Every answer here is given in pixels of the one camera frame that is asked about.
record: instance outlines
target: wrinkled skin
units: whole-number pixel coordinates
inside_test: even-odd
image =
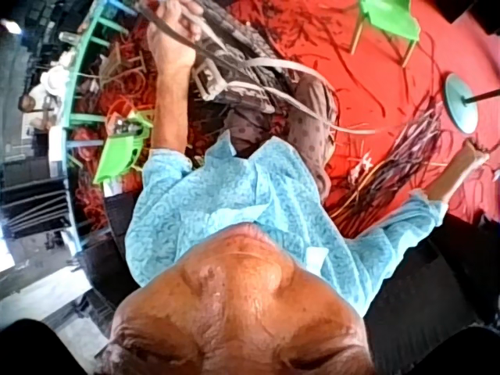
[[[168,373],[290,373],[368,352],[352,307],[251,224],[213,235],[129,296],[112,341]]]

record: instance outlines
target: patterned blue shirt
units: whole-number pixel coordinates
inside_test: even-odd
[[[197,170],[179,152],[151,151],[143,181],[126,237],[127,263],[141,286],[209,235],[250,222],[326,280],[361,316],[406,249],[441,225],[448,208],[412,194],[382,223],[345,239],[321,206],[313,176],[293,147],[273,137],[250,158],[240,159],[229,132]]]

